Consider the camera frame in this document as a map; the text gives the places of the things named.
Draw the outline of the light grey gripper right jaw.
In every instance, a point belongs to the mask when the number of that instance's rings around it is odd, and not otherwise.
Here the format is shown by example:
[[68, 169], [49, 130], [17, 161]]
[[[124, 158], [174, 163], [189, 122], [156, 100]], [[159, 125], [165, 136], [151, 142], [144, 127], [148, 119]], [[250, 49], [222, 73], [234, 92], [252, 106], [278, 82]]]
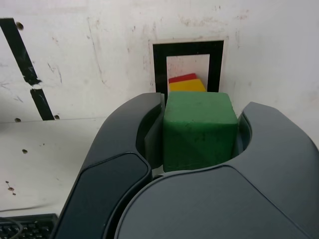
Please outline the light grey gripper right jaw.
[[251, 102], [239, 154], [214, 167], [169, 173], [130, 201], [117, 239], [316, 239], [319, 151], [279, 110]]

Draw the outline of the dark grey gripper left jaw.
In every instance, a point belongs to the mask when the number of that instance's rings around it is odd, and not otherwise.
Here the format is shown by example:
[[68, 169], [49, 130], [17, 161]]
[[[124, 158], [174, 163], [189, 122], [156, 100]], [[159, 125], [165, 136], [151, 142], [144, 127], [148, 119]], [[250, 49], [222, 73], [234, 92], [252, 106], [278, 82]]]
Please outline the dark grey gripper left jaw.
[[53, 239], [112, 239], [120, 217], [152, 168], [145, 138], [164, 113], [161, 93], [144, 93], [112, 112], [100, 127], [71, 189]]

